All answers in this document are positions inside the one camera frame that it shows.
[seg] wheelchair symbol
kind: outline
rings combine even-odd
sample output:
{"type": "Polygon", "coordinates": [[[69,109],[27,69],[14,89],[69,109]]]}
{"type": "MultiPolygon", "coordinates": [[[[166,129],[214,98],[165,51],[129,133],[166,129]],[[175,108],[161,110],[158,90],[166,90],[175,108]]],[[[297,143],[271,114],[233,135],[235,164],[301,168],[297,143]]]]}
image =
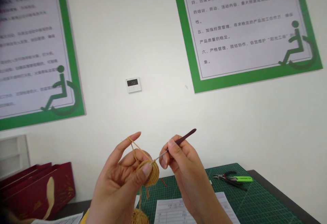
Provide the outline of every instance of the wheelchair symbol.
{"type": "Polygon", "coordinates": [[[286,65],[287,61],[289,60],[289,57],[291,56],[291,54],[296,54],[296,53],[301,53],[304,52],[304,48],[303,48],[303,41],[309,43],[310,48],[311,48],[311,52],[312,52],[312,59],[309,61],[309,63],[305,64],[305,65],[301,65],[301,64],[296,64],[294,62],[292,62],[290,60],[289,65],[296,70],[306,70],[308,68],[310,68],[316,61],[316,56],[315,56],[315,51],[313,51],[312,49],[312,42],[310,41],[310,39],[307,36],[302,36],[301,39],[301,34],[300,34],[300,30],[298,29],[299,27],[299,22],[298,21],[293,21],[292,22],[292,26],[295,28],[295,36],[289,39],[289,43],[293,42],[293,41],[297,41],[299,47],[298,48],[294,48],[294,49],[290,49],[287,50],[285,58],[283,61],[279,61],[278,63],[280,65],[286,65]]]}
{"type": "MultiPolygon", "coordinates": [[[[48,102],[47,102],[47,104],[46,104],[46,106],[45,107],[41,107],[41,110],[42,111],[47,111],[49,109],[49,107],[51,106],[51,103],[52,103],[53,100],[57,100],[57,99],[66,98],[67,97],[65,77],[64,77],[64,74],[63,74],[64,70],[65,70],[65,68],[62,65],[58,66],[57,71],[59,73],[61,73],[60,74],[60,81],[56,82],[52,86],[53,88],[56,88],[58,86],[61,86],[62,93],[51,95],[50,98],[49,98],[49,100],[48,100],[48,102]]],[[[71,87],[71,89],[74,91],[75,104],[73,106],[71,106],[71,108],[69,110],[64,110],[64,111],[59,111],[54,106],[52,106],[50,110],[54,114],[59,115],[59,116],[69,115],[69,114],[73,113],[76,110],[76,108],[78,107],[78,105],[79,105],[79,103],[81,101],[79,90],[75,86],[75,84],[73,84],[70,81],[67,81],[67,85],[68,85],[68,87],[71,87]]]]}

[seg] right hand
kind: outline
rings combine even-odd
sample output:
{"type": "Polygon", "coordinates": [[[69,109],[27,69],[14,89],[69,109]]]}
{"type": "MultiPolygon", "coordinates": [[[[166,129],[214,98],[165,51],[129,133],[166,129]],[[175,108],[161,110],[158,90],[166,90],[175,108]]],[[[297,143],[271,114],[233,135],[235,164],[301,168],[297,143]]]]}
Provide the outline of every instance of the right hand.
{"type": "Polygon", "coordinates": [[[209,182],[196,150],[184,140],[179,146],[175,143],[180,135],[172,137],[162,148],[160,154],[169,153],[160,159],[160,165],[168,165],[175,174],[178,187],[187,210],[197,223],[232,223],[220,205],[209,182]]]}

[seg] poster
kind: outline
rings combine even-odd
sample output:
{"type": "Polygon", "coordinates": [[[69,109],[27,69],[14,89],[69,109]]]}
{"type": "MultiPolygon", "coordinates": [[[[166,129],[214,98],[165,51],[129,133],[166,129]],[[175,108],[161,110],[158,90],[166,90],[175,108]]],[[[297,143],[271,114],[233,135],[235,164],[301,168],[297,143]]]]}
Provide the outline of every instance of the poster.
{"type": "Polygon", "coordinates": [[[196,93],[322,69],[305,0],[176,0],[196,93]]]}
{"type": "Polygon", "coordinates": [[[0,1],[0,130],[84,115],[66,0],[0,1]]]}

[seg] crochet hook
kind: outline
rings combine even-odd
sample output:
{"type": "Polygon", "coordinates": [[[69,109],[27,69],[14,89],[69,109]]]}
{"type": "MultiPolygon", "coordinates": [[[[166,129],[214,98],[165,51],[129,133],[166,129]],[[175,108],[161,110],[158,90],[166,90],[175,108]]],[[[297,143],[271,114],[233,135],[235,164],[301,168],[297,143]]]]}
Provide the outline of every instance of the crochet hook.
{"type": "MultiPolygon", "coordinates": [[[[186,140],[187,137],[189,137],[191,134],[193,134],[197,129],[192,129],[190,132],[188,132],[186,135],[184,135],[182,138],[178,139],[175,141],[175,143],[177,145],[180,145],[184,140],[186,140]]],[[[152,162],[156,161],[158,158],[162,157],[165,153],[169,152],[169,150],[167,149],[167,151],[165,151],[164,153],[160,154],[159,157],[157,157],[155,160],[153,160],[152,162]]]]}

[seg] white wall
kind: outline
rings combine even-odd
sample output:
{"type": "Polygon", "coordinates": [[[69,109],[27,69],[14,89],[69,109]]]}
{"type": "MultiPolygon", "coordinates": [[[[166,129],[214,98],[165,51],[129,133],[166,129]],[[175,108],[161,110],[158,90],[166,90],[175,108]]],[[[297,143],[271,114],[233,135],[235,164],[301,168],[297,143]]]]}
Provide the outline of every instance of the white wall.
{"type": "MultiPolygon", "coordinates": [[[[327,0],[307,0],[327,68],[327,0]]],[[[72,161],[77,201],[92,197],[121,140],[153,157],[192,128],[205,167],[255,169],[327,221],[327,69],[194,94],[175,0],[69,0],[87,115],[4,131],[27,134],[31,163],[72,161]],[[125,78],[143,91],[127,94],[125,78]]],[[[172,175],[162,170],[160,176],[172,175]]]]}

